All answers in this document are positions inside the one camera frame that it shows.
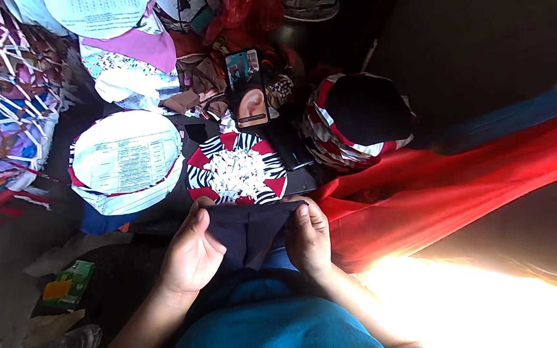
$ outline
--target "bright window light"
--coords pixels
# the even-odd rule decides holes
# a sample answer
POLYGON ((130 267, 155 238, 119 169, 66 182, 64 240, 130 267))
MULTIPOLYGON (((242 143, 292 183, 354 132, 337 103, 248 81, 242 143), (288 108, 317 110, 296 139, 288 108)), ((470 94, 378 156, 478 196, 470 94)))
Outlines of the bright window light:
POLYGON ((539 279, 410 257, 358 278, 391 329, 426 348, 557 347, 557 287, 539 279))

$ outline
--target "white paper circle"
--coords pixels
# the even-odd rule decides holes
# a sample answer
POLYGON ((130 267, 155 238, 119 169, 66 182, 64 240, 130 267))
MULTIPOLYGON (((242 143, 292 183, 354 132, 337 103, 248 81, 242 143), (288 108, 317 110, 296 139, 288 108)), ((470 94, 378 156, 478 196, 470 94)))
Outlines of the white paper circle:
POLYGON ((108 39, 133 28, 143 16, 148 0, 44 0, 46 8, 71 32, 108 39))
POLYGON ((122 111, 83 132, 74 146, 74 175, 100 193, 132 193, 163 180, 182 150, 165 116, 122 111))

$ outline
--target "blue fabric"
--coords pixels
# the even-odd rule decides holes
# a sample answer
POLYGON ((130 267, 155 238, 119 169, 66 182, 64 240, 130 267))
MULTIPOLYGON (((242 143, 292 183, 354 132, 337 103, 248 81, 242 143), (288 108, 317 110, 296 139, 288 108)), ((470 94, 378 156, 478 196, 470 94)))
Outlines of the blue fabric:
POLYGON ((446 129, 442 134, 419 134, 409 147, 436 149, 453 155, 484 145, 519 130, 557 117, 557 84, 549 91, 498 111, 446 129))
POLYGON ((139 214, 141 212, 105 216, 89 205, 88 202, 83 201, 83 220, 80 229, 90 235, 103 235, 133 221, 139 214))
POLYGON ((285 229, 281 228, 272 241, 270 251, 267 253, 261 269, 284 268, 298 272, 298 269, 291 264, 287 250, 285 249, 285 229))
MULTIPOLYGON (((258 282, 238 292, 253 291, 258 298, 276 285, 258 282)), ((383 348, 349 312, 319 297, 283 297, 211 312, 184 333, 176 344, 183 347, 383 348)))

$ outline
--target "left hand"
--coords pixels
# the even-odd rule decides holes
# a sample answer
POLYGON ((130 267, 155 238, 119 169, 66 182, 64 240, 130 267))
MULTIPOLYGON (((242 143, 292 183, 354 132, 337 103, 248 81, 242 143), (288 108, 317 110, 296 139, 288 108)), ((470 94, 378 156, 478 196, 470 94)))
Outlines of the left hand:
POLYGON ((213 205, 208 197, 200 197, 193 203, 167 249, 157 287, 175 294, 197 296, 216 274, 227 248, 207 231, 210 216, 203 207, 213 205))

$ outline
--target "red and white striped fabric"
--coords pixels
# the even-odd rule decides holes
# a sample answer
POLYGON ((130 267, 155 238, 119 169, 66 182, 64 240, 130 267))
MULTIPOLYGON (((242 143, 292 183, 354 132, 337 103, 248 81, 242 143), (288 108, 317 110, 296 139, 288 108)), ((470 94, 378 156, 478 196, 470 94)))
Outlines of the red and white striped fabric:
POLYGON ((229 132, 211 138, 201 144, 197 151, 188 160, 186 187, 192 199, 207 196, 216 204, 234 202, 236 204, 265 204, 283 198, 287 187, 287 171, 279 155, 270 144, 257 136, 246 133, 229 132), (267 179, 264 180, 265 188, 257 192, 257 198, 249 196, 233 199, 229 193, 218 193, 212 190, 210 180, 213 173, 203 168, 210 162, 210 158, 221 150, 233 151, 234 149, 254 150, 263 156, 267 179))
MULTIPOLYGON (((368 73, 364 75, 386 79, 368 73)), ((299 127, 300 135, 317 162, 339 171, 363 170, 376 163, 380 157, 407 145, 414 138, 380 142, 372 145, 357 144, 347 139, 337 128, 326 110, 326 98, 336 81, 345 76, 337 74, 327 77, 309 98, 305 115, 299 127)))

